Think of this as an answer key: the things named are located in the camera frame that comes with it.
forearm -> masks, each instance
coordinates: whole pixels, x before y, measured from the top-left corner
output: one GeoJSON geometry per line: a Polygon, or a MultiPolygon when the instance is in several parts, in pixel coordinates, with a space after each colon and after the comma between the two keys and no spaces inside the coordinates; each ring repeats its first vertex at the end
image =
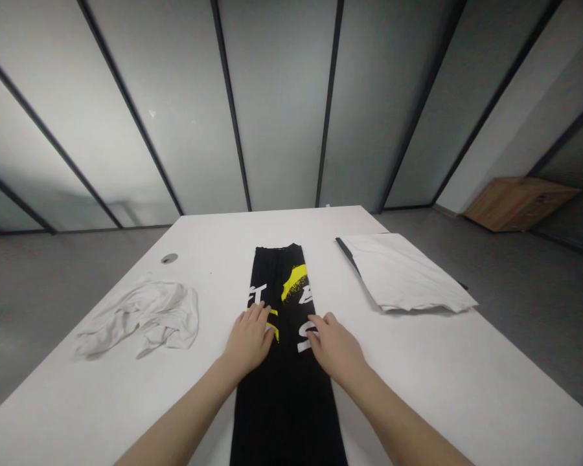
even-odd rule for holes
{"type": "Polygon", "coordinates": [[[185,466],[242,378],[216,360],[205,375],[121,457],[117,465],[185,466]]]}
{"type": "Polygon", "coordinates": [[[394,464],[471,465],[369,366],[342,386],[363,411],[394,464]]]}

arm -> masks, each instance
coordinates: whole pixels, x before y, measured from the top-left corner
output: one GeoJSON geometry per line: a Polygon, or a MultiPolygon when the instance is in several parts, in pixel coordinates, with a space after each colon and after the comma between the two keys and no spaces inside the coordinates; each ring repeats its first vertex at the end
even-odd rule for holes
{"type": "Polygon", "coordinates": [[[253,304],[236,319],[227,347],[205,375],[116,463],[185,466],[216,413],[236,385],[265,359],[273,332],[266,332],[270,306],[253,304]]]}
{"type": "Polygon", "coordinates": [[[369,367],[358,341],[332,313],[309,319],[319,332],[307,332],[317,361],[365,414],[393,464],[471,465],[369,367]]]}

yellow paint stroke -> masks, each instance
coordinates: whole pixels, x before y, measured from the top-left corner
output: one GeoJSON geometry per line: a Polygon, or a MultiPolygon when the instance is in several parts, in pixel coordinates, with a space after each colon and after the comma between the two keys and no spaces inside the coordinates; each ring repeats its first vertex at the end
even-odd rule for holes
{"type": "Polygon", "coordinates": [[[270,314],[274,314],[275,316],[278,316],[279,315],[279,312],[276,309],[270,309],[270,314]]]}
{"type": "MultiPolygon", "coordinates": [[[[279,312],[276,309],[270,309],[270,314],[274,314],[275,316],[279,315],[279,312]]],[[[277,343],[279,342],[279,329],[277,329],[273,324],[270,324],[269,322],[266,322],[266,327],[272,327],[274,329],[274,336],[277,339],[277,343]]]]}
{"type": "Polygon", "coordinates": [[[274,325],[266,322],[266,327],[272,327],[274,329],[274,336],[277,338],[277,343],[279,342],[279,329],[277,329],[274,325]]]}
{"type": "Polygon", "coordinates": [[[299,288],[299,282],[306,277],[306,265],[302,264],[294,267],[290,274],[290,279],[283,284],[283,293],[280,296],[281,301],[285,301],[290,291],[296,291],[299,288]]]}

white clothing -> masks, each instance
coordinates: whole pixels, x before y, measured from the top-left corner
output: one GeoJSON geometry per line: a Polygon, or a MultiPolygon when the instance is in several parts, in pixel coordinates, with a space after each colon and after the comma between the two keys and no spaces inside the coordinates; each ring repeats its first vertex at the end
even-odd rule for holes
{"type": "Polygon", "coordinates": [[[402,235],[351,235],[341,240],[384,311],[442,306],[457,313],[477,305],[458,282],[402,235]]]}
{"type": "Polygon", "coordinates": [[[140,358],[159,346],[187,350],[198,334],[198,297],[182,283],[147,277],[108,302],[78,333],[76,354],[98,355],[136,332],[140,358]]]}

hand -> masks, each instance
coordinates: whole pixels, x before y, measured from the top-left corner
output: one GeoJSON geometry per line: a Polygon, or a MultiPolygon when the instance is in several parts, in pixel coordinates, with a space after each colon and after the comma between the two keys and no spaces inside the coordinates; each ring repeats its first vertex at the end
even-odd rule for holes
{"type": "Polygon", "coordinates": [[[317,315],[308,318],[319,332],[319,337],[313,331],[306,334],[322,369],[344,387],[362,378],[369,365],[354,335],[332,313],[327,313],[324,319],[317,315]]]}
{"type": "Polygon", "coordinates": [[[264,308],[263,301],[259,304],[253,303],[233,324],[221,359],[228,363],[231,370],[237,371],[241,379],[268,355],[274,336],[272,327],[266,331],[270,309],[270,306],[264,308]]]}

